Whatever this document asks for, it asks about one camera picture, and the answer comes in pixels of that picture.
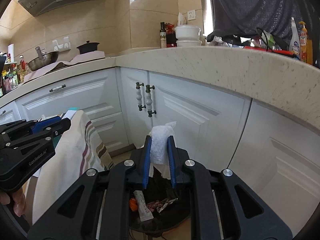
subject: silver screw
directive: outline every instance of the silver screw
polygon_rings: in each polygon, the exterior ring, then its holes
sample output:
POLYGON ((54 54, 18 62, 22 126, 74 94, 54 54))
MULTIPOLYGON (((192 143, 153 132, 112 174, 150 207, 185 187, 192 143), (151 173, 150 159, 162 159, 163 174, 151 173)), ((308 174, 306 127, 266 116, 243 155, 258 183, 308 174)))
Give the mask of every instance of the silver screw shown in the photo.
POLYGON ((124 165, 130 167, 130 166, 134 165, 134 161, 133 160, 126 160, 126 161, 124 161, 124 165))
POLYGON ((233 174, 232 170, 229 170, 229 169, 223 170, 222 173, 223 173, 223 175, 225 175, 225 176, 227 176, 227 177, 230 177, 230 176, 232 176, 232 174, 233 174))
POLYGON ((96 173, 97 172, 95 169, 90 169, 90 170, 87 170, 87 172, 86 172, 87 176, 89 176, 89 177, 96 175, 96 173))
POLYGON ((193 160, 186 160, 185 164, 186 164, 187 166, 192 167, 192 166, 194 166, 196 163, 195 163, 193 160))

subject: countertop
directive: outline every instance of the countertop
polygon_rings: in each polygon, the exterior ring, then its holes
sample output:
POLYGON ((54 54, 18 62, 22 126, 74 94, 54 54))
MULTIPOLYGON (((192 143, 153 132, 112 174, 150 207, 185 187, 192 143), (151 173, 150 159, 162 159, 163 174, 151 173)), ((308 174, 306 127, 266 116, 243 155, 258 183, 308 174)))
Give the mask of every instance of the countertop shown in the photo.
POLYGON ((281 109, 320 130, 320 70, 281 55, 226 47, 155 49, 83 63, 32 80, 0 99, 0 107, 40 87, 114 66, 210 84, 281 109))

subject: electrical outlet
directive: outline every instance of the electrical outlet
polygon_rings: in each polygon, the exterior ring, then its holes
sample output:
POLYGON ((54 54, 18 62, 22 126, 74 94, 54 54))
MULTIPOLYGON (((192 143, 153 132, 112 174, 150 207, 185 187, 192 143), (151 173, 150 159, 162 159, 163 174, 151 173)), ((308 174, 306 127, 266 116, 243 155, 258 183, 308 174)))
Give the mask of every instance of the electrical outlet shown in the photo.
POLYGON ((196 19, 196 10, 188 11, 188 21, 196 19))

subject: cabinet handle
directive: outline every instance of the cabinet handle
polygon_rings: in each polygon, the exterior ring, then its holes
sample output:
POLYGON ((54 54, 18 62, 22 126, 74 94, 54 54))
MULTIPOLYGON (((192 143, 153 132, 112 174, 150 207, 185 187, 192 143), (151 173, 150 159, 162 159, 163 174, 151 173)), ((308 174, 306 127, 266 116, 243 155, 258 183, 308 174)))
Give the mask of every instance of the cabinet handle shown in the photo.
POLYGON ((156 114, 156 110, 152 112, 152 99, 151 99, 151 89, 155 89, 155 86, 150 87, 150 85, 146 85, 146 93, 147 93, 147 110, 148 110, 148 116, 151 118, 153 114, 156 114))
POLYGON ((142 95, 141 95, 141 90, 140 90, 140 86, 144 86, 144 83, 136 83, 136 89, 137 89, 137 96, 136 99, 138 100, 138 107, 139 107, 139 111, 142 111, 142 108, 146 108, 146 106, 142 106, 142 95))
POLYGON ((62 85, 62 86, 60 86, 60 87, 52 88, 52 89, 49 90, 49 92, 51 93, 51 92, 53 92, 53 91, 57 91, 57 90, 60 90, 60 89, 65 88, 65 87, 66 87, 66 85, 62 85))

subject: white plastic bowl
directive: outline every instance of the white plastic bowl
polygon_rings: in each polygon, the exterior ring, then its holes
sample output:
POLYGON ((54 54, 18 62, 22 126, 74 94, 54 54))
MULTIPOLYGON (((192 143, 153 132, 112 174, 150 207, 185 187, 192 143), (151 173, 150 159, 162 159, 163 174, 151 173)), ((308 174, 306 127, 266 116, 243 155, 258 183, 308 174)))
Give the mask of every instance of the white plastic bowl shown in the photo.
POLYGON ((178 40, 199 40, 200 28, 193 25, 180 25, 175 27, 176 38, 178 40))
POLYGON ((186 40, 178 40, 177 47, 194 47, 194 46, 201 46, 201 41, 186 41, 186 40))

